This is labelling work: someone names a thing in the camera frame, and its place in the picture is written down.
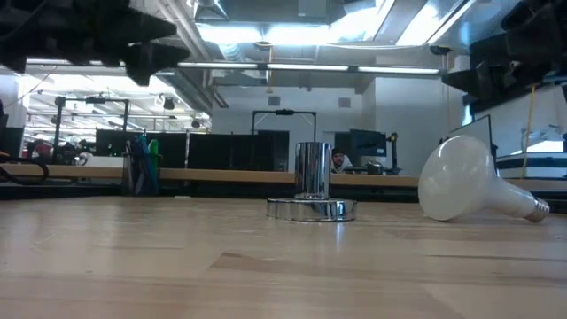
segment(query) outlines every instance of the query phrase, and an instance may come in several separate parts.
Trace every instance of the wooden table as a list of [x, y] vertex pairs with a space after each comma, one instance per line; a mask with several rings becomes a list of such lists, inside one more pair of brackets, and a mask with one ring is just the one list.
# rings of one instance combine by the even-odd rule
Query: wooden table
[[364, 204], [295, 223], [265, 203], [4, 202], [0, 314], [15, 318], [567, 318], [567, 218]]
[[[32, 165], [3, 164], [0, 167], [13, 175], [38, 176], [42, 173], [39, 167]], [[98, 179], [120, 179], [122, 168], [116, 167], [69, 167], [49, 166], [50, 176], [87, 177]], [[161, 169], [164, 181], [206, 181], [206, 182], [242, 182], [242, 183], [294, 183], [293, 173], [283, 172], [249, 172], [209, 169]], [[331, 183], [350, 186], [379, 187], [417, 187], [418, 178], [409, 176], [379, 175], [333, 175]], [[528, 191], [567, 191], [567, 182], [550, 180], [509, 180], [511, 183]]]

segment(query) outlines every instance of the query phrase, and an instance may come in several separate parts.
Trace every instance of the chrome cylinder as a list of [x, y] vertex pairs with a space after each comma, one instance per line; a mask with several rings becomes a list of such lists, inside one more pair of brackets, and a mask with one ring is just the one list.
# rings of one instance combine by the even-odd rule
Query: chrome cylinder
[[295, 151], [295, 186], [298, 199], [329, 199], [330, 144], [298, 143]]

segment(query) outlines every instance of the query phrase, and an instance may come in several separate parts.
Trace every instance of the light bulb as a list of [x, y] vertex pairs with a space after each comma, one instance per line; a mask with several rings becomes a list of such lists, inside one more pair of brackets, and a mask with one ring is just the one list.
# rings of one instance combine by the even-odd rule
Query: light bulb
[[487, 209], [530, 222], [549, 214], [549, 205], [495, 174], [488, 148], [474, 137], [457, 136], [429, 157], [419, 179], [425, 215], [448, 221]]

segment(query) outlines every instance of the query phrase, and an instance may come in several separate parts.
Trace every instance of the computer monitor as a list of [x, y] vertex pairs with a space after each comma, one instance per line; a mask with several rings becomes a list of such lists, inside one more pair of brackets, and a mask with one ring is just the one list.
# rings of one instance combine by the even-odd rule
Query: computer monitor
[[276, 170], [270, 136], [191, 134], [187, 162], [194, 169]]
[[185, 168], [187, 133], [147, 133], [146, 139], [158, 140], [162, 168]]
[[12, 157], [19, 157], [23, 138], [23, 128], [0, 129], [0, 151], [10, 154]]
[[388, 143], [385, 133], [351, 129], [351, 150], [348, 154], [354, 165], [360, 164], [362, 157], [380, 157], [388, 156]]

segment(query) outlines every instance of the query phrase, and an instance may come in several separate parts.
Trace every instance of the fluorescent light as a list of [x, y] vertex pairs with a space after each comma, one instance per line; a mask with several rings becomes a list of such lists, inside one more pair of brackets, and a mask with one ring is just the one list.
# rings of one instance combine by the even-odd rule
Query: fluorescent light
[[441, 27], [437, 8], [429, 2], [416, 14], [396, 45], [422, 45]]
[[255, 63], [223, 63], [223, 62], [182, 62], [179, 67], [205, 68], [205, 69], [244, 69], [255, 70], [258, 65]]
[[443, 36], [455, 23], [456, 21], [458, 21], [462, 15], [464, 15], [469, 9], [470, 7], [476, 2], [477, 0], [469, 0], [469, 2], [467, 2], [457, 13], [455, 13], [453, 15], [453, 17], [451, 17], [451, 19], [449, 19], [449, 21], [447, 21], [445, 23], [445, 25], [443, 25], [443, 27], [441, 27], [441, 29], [439, 29], [435, 35], [433, 35], [429, 41], [427, 42], [428, 44], [434, 44], [441, 36]]
[[293, 65], [293, 64], [268, 64], [269, 70], [294, 70], [294, 71], [348, 71], [348, 66], [317, 66], [317, 65]]
[[[27, 115], [32, 116], [57, 116], [55, 112], [28, 112]], [[94, 114], [94, 113], [61, 113], [61, 116], [69, 117], [69, 116], [76, 116], [82, 118], [106, 118], [106, 117], [115, 117], [115, 118], [123, 118], [123, 114]], [[157, 119], [157, 120], [176, 120], [177, 118], [174, 115], [151, 115], [151, 114], [130, 114], [128, 116], [129, 119]]]
[[359, 72], [363, 73], [386, 73], [386, 74], [439, 74], [438, 69], [413, 68], [413, 67], [382, 67], [382, 66], [359, 66]]
[[[46, 66], [72, 66], [73, 63], [64, 59], [55, 58], [29, 58], [27, 60], [29, 65], [46, 65]], [[104, 66], [102, 61], [92, 60], [90, 61], [92, 66]]]
[[198, 23], [197, 28], [203, 40], [212, 43], [231, 44], [262, 41], [262, 34], [256, 27], [217, 27]]
[[[31, 132], [55, 132], [55, 128], [28, 128], [26, 127], [26, 131]], [[59, 132], [63, 133], [77, 133], [77, 134], [89, 134], [96, 132], [96, 128], [60, 128]]]
[[274, 26], [265, 41], [275, 45], [317, 45], [330, 42], [329, 26]]

